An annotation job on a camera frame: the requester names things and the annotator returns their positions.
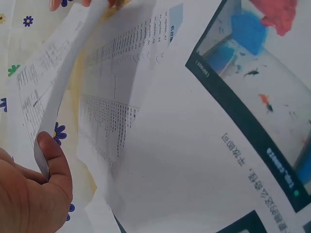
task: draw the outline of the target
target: fish tank photo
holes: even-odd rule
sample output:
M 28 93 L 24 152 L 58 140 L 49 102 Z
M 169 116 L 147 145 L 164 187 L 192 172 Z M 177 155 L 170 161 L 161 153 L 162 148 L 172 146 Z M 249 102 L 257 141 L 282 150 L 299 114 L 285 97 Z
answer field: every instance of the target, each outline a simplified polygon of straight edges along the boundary
M 249 129 L 262 128 L 267 134 L 264 140 L 269 138 L 280 151 L 275 154 L 285 158 L 308 195 L 311 195 L 310 9 L 310 0 L 223 0 L 186 64 L 235 123 L 239 122 L 237 126 L 251 144 L 258 132 L 249 136 L 249 130 L 241 125 L 248 122 Z M 208 77 L 195 67 L 197 61 L 210 71 Z M 236 102 L 226 98 L 228 87 L 237 97 Z M 230 102 L 236 105 L 234 110 Z M 246 115 L 252 115 L 254 120 L 248 120 Z M 259 126 L 253 127 L 250 122 Z M 262 158 L 269 155 L 265 151 L 265 154 L 258 152 Z M 291 192 L 293 198 L 301 194 L 298 190 Z

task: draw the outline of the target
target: blue object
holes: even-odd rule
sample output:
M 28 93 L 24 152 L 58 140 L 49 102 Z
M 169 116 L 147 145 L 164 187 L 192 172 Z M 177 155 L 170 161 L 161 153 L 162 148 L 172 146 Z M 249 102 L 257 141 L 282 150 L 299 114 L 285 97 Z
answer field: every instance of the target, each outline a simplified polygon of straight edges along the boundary
M 297 174 L 304 185 L 311 181 L 311 143 L 308 144 L 306 152 L 298 164 Z
M 251 13 L 231 17 L 232 38 L 251 54 L 258 55 L 267 36 L 267 29 Z
M 208 55 L 205 59 L 209 66 L 216 72 L 221 73 L 234 55 L 234 49 L 222 44 Z

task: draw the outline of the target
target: fingernail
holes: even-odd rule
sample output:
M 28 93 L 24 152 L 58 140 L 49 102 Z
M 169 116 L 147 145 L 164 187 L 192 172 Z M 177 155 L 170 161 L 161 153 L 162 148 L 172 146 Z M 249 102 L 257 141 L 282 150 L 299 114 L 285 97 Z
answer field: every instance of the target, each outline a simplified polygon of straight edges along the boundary
M 54 0 L 50 0 L 50 11 L 53 11 L 54 10 Z

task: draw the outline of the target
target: blue flower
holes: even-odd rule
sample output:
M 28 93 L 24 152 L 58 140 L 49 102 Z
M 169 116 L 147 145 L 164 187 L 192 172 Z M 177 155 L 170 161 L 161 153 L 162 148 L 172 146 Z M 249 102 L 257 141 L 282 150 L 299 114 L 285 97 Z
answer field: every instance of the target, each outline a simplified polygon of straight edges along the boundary
M 62 7 L 66 7 L 68 5 L 67 1 L 73 1 L 73 0 L 62 0 Z
M 74 206 L 74 204 L 70 204 L 69 207 L 69 212 L 73 212 L 76 209 L 76 207 Z M 70 215 L 67 215 L 66 221 L 70 220 Z
M 30 24 L 33 23 L 34 18 L 32 18 L 31 16 L 26 16 L 26 18 L 24 18 L 24 22 L 23 24 L 25 24 L 25 27 L 30 27 Z
M 58 122 L 56 122 L 53 138 L 58 145 L 62 145 L 60 139 L 65 139 L 67 137 L 66 133 L 62 133 L 62 131 L 64 131 L 65 128 L 66 127 L 64 125 L 58 126 Z
M 6 98 L 2 98 L 1 101 L 2 101 L 2 103 L 0 103 L 0 108 L 4 108 L 4 111 L 7 113 L 8 108 L 6 106 Z

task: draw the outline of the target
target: fish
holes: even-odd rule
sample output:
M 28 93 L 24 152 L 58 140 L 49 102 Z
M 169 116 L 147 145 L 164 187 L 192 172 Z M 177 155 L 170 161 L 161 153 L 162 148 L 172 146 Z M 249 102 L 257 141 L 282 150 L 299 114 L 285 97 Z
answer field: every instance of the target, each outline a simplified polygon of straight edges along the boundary
M 255 76 L 255 75 L 257 75 L 257 74 L 259 74 L 258 68 L 249 71 L 248 73 L 246 73 L 246 74 L 244 75 L 244 77 L 246 77 L 247 75 L 253 75 L 253 76 Z
M 259 94 L 259 97 L 261 98 L 261 101 L 264 105 L 266 105 L 269 112 L 273 112 L 272 105 L 269 102 L 269 96 L 264 94 Z
M 258 95 L 261 98 L 262 103 L 266 105 L 270 104 L 268 95 L 264 95 L 264 94 L 258 94 Z

